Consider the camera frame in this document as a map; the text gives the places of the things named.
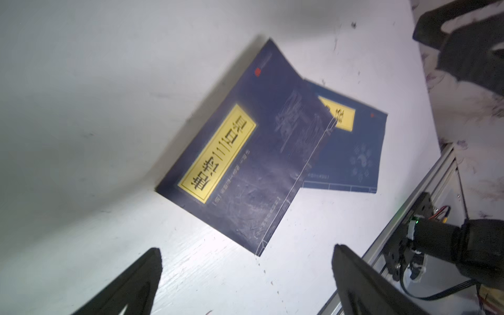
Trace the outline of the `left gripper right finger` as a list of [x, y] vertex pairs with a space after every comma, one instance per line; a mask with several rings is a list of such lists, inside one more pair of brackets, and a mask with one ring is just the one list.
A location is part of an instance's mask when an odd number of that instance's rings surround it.
[[346, 245], [334, 247], [332, 268], [345, 314], [426, 314]]

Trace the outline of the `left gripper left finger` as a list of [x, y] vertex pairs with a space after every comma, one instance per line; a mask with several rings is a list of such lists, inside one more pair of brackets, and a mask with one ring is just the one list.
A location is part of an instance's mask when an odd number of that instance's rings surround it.
[[161, 251], [150, 248], [75, 314], [150, 314], [162, 273]]

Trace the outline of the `dark blue hardcover book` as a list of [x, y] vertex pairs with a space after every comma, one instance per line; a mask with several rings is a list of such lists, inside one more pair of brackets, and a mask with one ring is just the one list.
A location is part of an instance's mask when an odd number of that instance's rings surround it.
[[268, 40], [156, 192], [260, 256], [335, 124]]

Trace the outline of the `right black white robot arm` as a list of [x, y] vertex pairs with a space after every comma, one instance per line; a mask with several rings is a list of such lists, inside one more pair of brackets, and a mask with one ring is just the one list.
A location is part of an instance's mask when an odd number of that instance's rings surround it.
[[441, 140], [454, 145], [467, 215], [431, 251], [464, 276], [503, 288], [503, 2], [412, 1]]

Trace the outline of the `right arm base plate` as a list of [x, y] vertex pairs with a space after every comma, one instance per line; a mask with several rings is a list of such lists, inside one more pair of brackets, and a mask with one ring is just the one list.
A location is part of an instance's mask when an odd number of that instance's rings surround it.
[[434, 206], [431, 195], [428, 192], [422, 192], [413, 205], [408, 207], [408, 212], [385, 244], [382, 254], [387, 270], [394, 281], [400, 280], [401, 272], [406, 271], [407, 266], [416, 255], [412, 249], [412, 241], [408, 238], [409, 223], [416, 222], [418, 217], [426, 219], [433, 213]]

